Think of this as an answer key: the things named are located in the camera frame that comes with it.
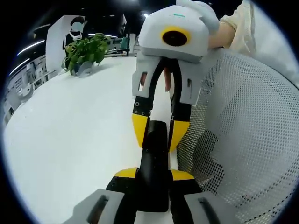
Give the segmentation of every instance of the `person's hand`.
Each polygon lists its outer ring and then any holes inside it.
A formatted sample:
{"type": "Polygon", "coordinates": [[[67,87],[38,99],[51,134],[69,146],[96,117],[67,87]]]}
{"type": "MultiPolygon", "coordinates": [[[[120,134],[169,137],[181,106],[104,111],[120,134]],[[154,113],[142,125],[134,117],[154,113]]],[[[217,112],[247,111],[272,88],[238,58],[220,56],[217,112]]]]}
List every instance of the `person's hand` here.
{"type": "MultiPolygon", "coordinates": [[[[168,68],[165,68],[163,70],[163,73],[164,73],[164,77],[165,77],[165,92],[168,92],[171,87],[171,72],[169,71],[168,68]]],[[[141,86],[144,86],[146,75],[147,75],[146,72],[142,73],[142,75],[141,75],[141,79],[140,79],[141,86]]]]}

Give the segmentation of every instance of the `beige sleeve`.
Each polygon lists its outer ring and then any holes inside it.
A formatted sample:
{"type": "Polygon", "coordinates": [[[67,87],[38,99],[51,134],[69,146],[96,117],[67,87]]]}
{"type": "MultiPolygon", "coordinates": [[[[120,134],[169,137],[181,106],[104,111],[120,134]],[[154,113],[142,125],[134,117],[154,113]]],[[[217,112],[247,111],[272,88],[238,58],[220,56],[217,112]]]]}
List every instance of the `beige sleeve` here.
{"type": "Polygon", "coordinates": [[[234,14],[232,14],[231,16],[223,16],[220,19],[220,22],[224,22],[228,25],[230,25],[232,28],[234,28],[234,30],[236,31],[238,28],[238,24],[239,22],[242,20],[243,18],[243,3],[241,5],[238,6],[238,8],[234,11],[234,14]]]}

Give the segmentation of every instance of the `robotic hand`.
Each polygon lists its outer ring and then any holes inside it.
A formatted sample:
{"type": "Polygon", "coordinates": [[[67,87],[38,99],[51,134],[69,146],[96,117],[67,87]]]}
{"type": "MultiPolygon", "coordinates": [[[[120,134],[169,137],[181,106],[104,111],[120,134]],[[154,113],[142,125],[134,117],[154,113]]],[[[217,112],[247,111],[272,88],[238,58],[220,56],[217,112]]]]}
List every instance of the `robotic hand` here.
{"type": "Polygon", "coordinates": [[[170,212],[174,224],[235,224],[234,209],[210,192],[202,192],[187,172],[169,170],[168,153],[176,148],[190,121],[201,78],[208,37],[217,31],[214,11],[203,2],[177,0],[145,19],[133,74],[133,125],[142,148],[140,168],[121,170],[106,190],[99,189],[75,206],[64,224],[133,224],[136,212],[170,212]],[[174,76],[172,120],[150,120],[156,84],[164,68],[174,76]],[[142,75],[144,87],[139,90],[142,75]]]}

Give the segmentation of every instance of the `table surface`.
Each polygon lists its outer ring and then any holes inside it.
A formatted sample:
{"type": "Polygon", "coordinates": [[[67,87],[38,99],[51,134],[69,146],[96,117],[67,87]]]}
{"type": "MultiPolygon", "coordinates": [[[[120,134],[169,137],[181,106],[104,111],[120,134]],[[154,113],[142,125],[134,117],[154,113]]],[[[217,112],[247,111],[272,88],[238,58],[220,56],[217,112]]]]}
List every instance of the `table surface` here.
{"type": "MultiPolygon", "coordinates": [[[[139,166],[142,150],[131,121],[135,68],[136,57],[105,58],[90,76],[56,76],[12,116],[4,131],[7,171],[39,223],[62,223],[116,172],[139,166]]],[[[151,118],[169,127],[171,103],[164,89],[161,76],[151,118]]],[[[176,152],[171,168],[177,168],[176,152]]],[[[135,223],[173,222],[169,212],[138,212],[135,223]]]]}

